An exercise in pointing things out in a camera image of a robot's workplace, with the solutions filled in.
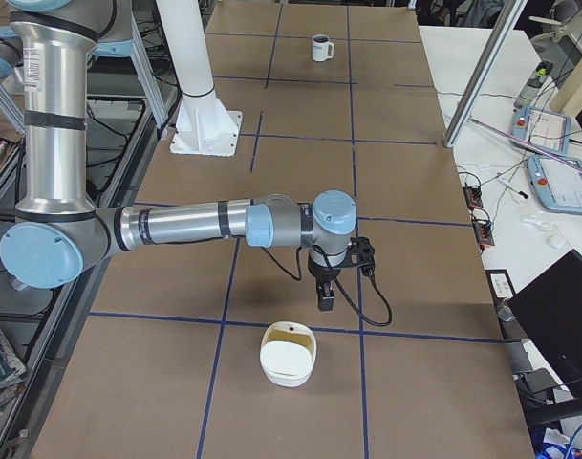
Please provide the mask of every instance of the black mount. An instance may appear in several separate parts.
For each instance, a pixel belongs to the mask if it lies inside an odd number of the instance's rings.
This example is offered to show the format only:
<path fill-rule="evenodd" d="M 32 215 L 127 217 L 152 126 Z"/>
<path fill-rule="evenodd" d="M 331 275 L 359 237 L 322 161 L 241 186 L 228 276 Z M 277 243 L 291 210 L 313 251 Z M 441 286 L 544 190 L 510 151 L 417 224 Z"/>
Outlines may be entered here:
<path fill-rule="evenodd" d="M 333 309 L 335 294 L 332 283 L 335 282 L 342 269 L 358 268 L 366 276 L 373 276 L 376 270 L 376 260 L 374 254 L 376 250 L 366 237 L 351 237 L 350 246 L 346 250 L 343 261 L 334 267 L 321 266 L 315 263 L 310 257 L 308 260 L 308 270 L 316 279 L 316 293 L 318 295 L 318 309 L 320 311 L 331 311 Z"/>

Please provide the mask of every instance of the computer monitor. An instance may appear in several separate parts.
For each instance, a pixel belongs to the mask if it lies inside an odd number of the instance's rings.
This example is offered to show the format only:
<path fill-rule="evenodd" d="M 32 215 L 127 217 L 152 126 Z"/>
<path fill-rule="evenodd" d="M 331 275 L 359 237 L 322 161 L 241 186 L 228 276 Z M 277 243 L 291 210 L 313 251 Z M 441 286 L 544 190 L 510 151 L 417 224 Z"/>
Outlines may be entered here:
<path fill-rule="evenodd" d="M 582 256 L 569 251 L 514 296 L 509 307 L 573 397 L 582 400 Z M 558 412 L 557 419 L 565 417 L 564 410 L 550 411 Z"/>

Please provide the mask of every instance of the blue cable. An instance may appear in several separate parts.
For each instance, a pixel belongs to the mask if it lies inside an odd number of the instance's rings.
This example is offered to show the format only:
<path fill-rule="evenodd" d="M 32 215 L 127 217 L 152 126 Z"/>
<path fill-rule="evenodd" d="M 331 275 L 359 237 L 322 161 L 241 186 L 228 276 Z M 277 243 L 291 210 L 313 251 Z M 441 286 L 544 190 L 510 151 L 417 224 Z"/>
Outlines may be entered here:
<path fill-rule="evenodd" d="M 573 450 L 573 443 L 575 443 L 575 440 L 577 439 L 577 435 L 579 435 L 579 432 L 582 431 L 582 423 L 581 426 L 579 426 L 577 428 L 577 430 L 574 432 L 573 436 L 571 437 L 571 440 L 569 441 L 569 448 L 567 449 L 567 452 L 565 453 L 565 457 L 564 459 L 571 459 L 571 451 Z"/>

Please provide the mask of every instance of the white mug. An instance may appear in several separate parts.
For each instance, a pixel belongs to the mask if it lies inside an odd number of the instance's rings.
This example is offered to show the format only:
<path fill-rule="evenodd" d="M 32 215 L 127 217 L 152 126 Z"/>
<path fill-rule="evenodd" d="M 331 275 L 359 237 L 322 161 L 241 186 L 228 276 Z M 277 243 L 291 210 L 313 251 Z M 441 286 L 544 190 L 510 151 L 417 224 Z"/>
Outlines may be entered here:
<path fill-rule="evenodd" d="M 333 59 L 334 44 L 327 35 L 314 35 L 312 37 L 312 59 L 316 62 L 324 62 Z"/>

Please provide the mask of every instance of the white table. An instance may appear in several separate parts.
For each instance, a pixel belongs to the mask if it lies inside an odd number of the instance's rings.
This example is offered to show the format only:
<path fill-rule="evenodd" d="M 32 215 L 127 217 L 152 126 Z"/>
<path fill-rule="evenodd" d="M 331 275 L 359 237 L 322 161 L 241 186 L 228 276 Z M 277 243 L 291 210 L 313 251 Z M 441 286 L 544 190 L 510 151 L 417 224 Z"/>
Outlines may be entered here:
<path fill-rule="evenodd" d="M 460 94 L 473 73 L 490 30 L 421 26 L 420 33 L 447 125 L 461 99 Z M 524 32 L 513 31 L 486 81 L 483 95 L 474 108 L 473 117 L 508 132 L 513 115 L 513 98 L 485 94 L 515 98 L 539 61 L 539 56 Z M 550 94 L 544 94 L 533 104 L 547 108 Z M 578 130 L 580 127 L 573 120 L 571 131 Z M 582 133 L 573 134 L 571 137 L 582 142 Z M 454 148 L 459 170 L 472 172 L 483 182 L 518 164 L 523 154 L 522 149 L 512 146 L 507 139 L 471 122 L 464 128 Z M 569 156 L 582 160 L 582 146 L 570 143 Z M 507 269 L 516 291 L 520 291 L 571 248 L 577 249 L 582 254 L 582 216 L 544 211 L 530 188 L 526 164 L 518 168 L 513 178 L 511 174 L 505 177 L 530 197 L 524 200 L 506 190 L 506 187 L 497 181 L 484 185 L 482 195 L 484 207 L 492 217 L 495 213 L 497 216 L 493 233 L 495 247 L 486 249 L 482 260 L 485 269 Z M 523 217 L 526 216 L 537 216 L 542 221 L 552 224 L 554 230 L 543 231 L 535 225 L 526 223 L 523 221 Z M 555 231 L 566 240 L 560 249 L 554 249 L 546 242 Z M 561 383 L 532 342 L 526 342 L 525 348 L 535 369 L 548 368 L 552 376 Z"/>

